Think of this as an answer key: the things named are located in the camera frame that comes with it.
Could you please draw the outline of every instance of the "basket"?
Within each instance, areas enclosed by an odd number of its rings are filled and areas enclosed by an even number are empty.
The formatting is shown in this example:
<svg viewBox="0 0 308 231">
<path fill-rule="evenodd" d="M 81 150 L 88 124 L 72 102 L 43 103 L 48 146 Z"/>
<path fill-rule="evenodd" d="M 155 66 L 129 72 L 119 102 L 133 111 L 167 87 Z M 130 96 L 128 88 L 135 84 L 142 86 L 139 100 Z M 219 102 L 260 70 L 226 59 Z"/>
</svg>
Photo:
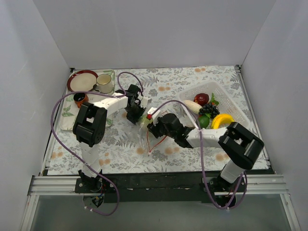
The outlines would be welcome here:
<svg viewBox="0 0 308 231">
<path fill-rule="evenodd" d="M 224 88 L 216 81 L 206 81 L 190 88 L 181 91 L 178 94 L 178 99 L 180 101 L 191 100 L 193 101 L 196 94 L 206 93 L 211 98 L 212 93 L 214 93 L 215 100 L 219 102 L 218 108 L 220 113 L 229 114 L 233 117 L 236 122 L 239 122 L 245 128 L 250 129 L 250 121 L 245 115 L 245 113 L 240 109 L 240 107 L 233 101 L 232 97 L 224 90 Z M 187 116 L 197 127 L 195 119 L 188 112 L 188 110 L 182 105 Z"/>
</svg>

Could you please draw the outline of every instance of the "bunch of grapes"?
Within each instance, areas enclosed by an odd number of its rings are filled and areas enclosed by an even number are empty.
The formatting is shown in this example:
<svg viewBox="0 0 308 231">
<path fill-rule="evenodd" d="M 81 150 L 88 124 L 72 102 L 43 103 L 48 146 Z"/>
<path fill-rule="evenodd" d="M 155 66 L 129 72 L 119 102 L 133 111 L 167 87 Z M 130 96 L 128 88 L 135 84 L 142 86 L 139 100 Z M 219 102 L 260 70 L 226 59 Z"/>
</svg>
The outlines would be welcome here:
<svg viewBox="0 0 308 231">
<path fill-rule="evenodd" d="M 199 110 L 199 115 L 204 116 L 205 114 L 211 114 L 211 118 L 214 119 L 220 112 L 215 104 L 209 102 Z"/>
</svg>

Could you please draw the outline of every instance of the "red plate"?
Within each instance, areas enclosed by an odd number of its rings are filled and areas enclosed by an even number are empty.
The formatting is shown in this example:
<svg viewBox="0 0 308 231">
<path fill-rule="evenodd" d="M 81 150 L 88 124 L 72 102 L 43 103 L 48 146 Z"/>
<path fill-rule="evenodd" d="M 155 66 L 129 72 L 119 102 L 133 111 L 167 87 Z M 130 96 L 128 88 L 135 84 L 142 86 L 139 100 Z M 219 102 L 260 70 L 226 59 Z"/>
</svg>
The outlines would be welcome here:
<svg viewBox="0 0 308 231">
<path fill-rule="evenodd" d="M 67 81 L 67 88 L 71 91 L 90 91 L 96 84 L 98 75 L 94 71 L 83 70 L 73 74 Z"/>
</svg>

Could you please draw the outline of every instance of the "mug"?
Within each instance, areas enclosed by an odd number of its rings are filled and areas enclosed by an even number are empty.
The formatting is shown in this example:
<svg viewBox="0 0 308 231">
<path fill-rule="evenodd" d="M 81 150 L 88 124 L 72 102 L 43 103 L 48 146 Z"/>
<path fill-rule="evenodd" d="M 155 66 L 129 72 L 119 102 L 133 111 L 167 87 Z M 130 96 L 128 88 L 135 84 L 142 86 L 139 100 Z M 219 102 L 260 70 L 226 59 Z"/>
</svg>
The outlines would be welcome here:
<svg viewBox="0 0 308 231">
<path fill-rule="evenodd" d="M 111 76 L 108 74 L 102 74 L 98 76 L 96 79 L 96 84 L 94 84 L 93 86 L 93 89 L 105 94 L 111 92 L 113 90 Z"/>
<path fill-rule="evenodd" d="M 74 95 L 74 101 L 77 104 L 77 107 L 80 108 L 84 102 L 88 102 L 89 98 L 85 93 L 77 93 Z"/>
</svg>

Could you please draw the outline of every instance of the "white radish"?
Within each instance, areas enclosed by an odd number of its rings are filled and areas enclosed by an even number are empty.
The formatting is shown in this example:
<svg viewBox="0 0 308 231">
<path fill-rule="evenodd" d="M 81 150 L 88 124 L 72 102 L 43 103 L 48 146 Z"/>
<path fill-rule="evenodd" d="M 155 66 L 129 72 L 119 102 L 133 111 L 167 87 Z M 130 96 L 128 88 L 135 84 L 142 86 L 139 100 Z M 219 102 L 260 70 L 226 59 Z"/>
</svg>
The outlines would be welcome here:
<svg viewBox="0 0 308 231">
<path fill-rule="evenodd" d="M 189 108 L 189 110 L 191 110 L 193 113 L 196 113 L 196 114 L 198 114 L 199 110 L 202 108 L 201 105 L 191 100 L 184 100 L 183 103 Z"/>
</svg>

